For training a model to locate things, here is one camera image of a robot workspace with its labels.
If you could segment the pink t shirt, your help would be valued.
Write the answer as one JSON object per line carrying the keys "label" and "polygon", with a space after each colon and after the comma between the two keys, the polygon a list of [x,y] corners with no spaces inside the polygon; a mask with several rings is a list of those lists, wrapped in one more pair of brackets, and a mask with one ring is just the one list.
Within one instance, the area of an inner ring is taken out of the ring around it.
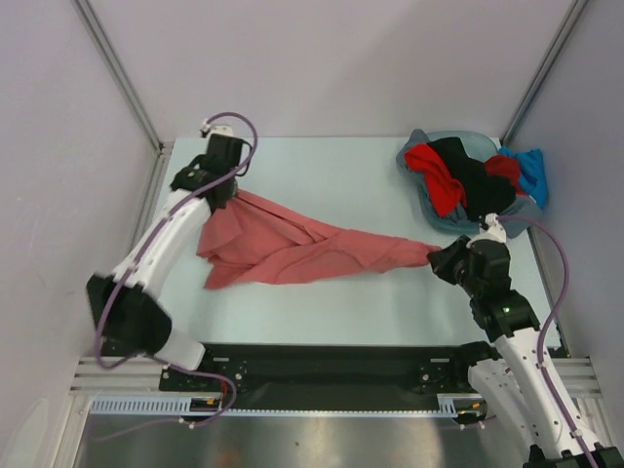
{"label": "pink t shirt", "polygon": [[205,288],[307,284],[423,267],[440,248],[323,223],[240,190],[204,224],[196,255],[211,266]]}

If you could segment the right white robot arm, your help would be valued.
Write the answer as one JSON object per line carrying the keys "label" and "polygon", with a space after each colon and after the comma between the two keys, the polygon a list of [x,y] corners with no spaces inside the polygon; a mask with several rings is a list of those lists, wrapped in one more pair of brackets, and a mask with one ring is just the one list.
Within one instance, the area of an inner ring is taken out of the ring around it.
{"label": "right white robot arm", "polygon": [[590,428],[566,390],[528,300],[513,290],[506,236],[489,228],[429,253],[433,273],[469,297],[487,341],[461,346],[449,378],[476,390],[509,435],[527,467],[620,467],[623,456]]}

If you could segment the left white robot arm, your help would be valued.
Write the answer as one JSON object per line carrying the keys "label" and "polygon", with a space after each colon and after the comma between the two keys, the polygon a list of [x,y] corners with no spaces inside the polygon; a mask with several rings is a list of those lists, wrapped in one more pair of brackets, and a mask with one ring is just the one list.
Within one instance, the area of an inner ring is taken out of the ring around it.
{"label": "left white robot arm", "polygon": [[236,179],[254,154],[252,143],[223,129],[203,139],[203,151],[175,174],[163,207],[137,245],[110,274],[93,274],[86,287],[97,352],[106,339],[116,341],[132,356],[180,368],[182,379],[197,390],[214,382],[215,365],[204,359],[203,344],[174,326],[160,295],[190,239],[235,197]]}

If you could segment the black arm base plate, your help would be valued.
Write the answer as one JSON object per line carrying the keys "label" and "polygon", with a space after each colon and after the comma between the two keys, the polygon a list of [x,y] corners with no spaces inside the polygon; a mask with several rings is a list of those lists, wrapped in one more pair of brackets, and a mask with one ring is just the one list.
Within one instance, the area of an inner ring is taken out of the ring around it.
{"label": "black arm base plate", "polygon": [[195,373],[162,368],[165,394],[225,391],[230,408],[421,409],[440,394],[471,394],[470,365],[501,359],[483,341],[458,346],[212,344]]}

